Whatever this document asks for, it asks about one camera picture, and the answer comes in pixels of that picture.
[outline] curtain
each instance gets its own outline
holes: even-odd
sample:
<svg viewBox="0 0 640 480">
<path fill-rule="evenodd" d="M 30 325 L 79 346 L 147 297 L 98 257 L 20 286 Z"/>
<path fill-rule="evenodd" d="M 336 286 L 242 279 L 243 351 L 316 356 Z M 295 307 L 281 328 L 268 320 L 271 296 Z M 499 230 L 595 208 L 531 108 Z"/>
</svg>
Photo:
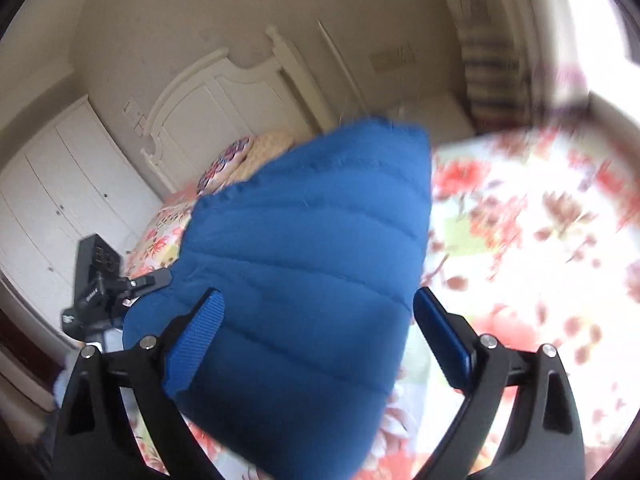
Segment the curtain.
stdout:
<svg viewBox="0 0 640 480">
<path fill-rule="evenodd" d="M 568 0 L 447 0 L 480 131 L 573 128 L 588 106 Z"/>
</svg>

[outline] wardrobe door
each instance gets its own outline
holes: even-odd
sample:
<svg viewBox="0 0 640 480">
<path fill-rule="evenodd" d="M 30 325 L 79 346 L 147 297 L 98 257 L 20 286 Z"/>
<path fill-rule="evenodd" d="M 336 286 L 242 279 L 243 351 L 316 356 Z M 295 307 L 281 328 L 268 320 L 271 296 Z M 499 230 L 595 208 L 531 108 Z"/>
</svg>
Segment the wardrobe door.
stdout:
<svg viewBox="0 0 640 480">
<path fill-rule="evenodd" d="M 131 229 L 92 186 L 55 128 L 45 131 L 26 156 L 47 193 L 81 237 L 97 233 L 124 255 Z"/>
<path fill-rule="evenodd" d="M 73 283 L 80 233 L 47 194 L 25 156 L 18 156 L 2 174 L 0 193 L 50 266 L 69 284 Z"/>
<path fill-rule="evenodd" d="M 56 124 L 56 130 L 98 193 L 142 236 L 161 202 L 110 142 L 88 105 L 79 106 Z"/>
<path fill-rule="evenodd" d="M 0 266 L 42 319 L 60 329 L 60 311 L 73 303 L 73 288 L 33 244 L 0 195 Z"/>
</svg>

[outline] patterned pillow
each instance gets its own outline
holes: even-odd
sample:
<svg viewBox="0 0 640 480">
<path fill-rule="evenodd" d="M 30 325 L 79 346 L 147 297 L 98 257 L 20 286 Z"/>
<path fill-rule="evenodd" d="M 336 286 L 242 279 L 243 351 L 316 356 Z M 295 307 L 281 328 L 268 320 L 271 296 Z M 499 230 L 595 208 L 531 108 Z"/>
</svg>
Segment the patterned pillow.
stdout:
<svg viewBox="0 0 640 480">
<path fill-rule="evenodd" d="M 243 137 L 221 152 L 207 171 L 202 174 L 198 182 L 198 194 L 215 192 L 245 160 L 253 143 L 253 137 Z"/>
</svg>

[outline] blue fabric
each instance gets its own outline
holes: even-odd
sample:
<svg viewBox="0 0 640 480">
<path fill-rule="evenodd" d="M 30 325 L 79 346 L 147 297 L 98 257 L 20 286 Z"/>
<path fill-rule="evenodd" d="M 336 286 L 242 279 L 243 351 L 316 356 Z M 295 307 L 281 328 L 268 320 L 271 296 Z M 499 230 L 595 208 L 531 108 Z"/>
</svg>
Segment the blue fabric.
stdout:
<svg viewBox="0 0 640 480">
<path fill-rule="evenodd" d="M 214 290 L 166 357 L 162 388 L 172 399 L 190 386 L 224 316 L 225 299 Z"/>
<path fill-rule="evenodd" d="M 393 388 L 420 280 L 431 160 L 419 128 L 360 121 L 201 198 L 128 348 L 208 288 L 225 317 L 180 410 L 278 480 L 348 480 Z"/>
</svg>

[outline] white headboard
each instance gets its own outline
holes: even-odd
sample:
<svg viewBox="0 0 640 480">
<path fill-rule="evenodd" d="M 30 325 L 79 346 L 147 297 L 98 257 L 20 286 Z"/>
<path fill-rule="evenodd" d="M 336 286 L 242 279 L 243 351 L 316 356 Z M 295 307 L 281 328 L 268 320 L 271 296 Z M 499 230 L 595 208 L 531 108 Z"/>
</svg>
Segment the white headboard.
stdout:
<svg viewBox="0 0 640 480">
<path fill-rule="evenodd" d="M 156 149 L 141 151 L 170 192 L 197 180 L 213 157 L 246 135 L 287 130 L 308 140 L 318 128 L 337 126 L 296 48 L 274 27 L 266 33 L 273 57 L 264 63 L 238 68 L 220 48 L 178 75 L 154 104 L 145 135 Z M 309 113 L 317 126 L 306 120 Z"/>
</svg>

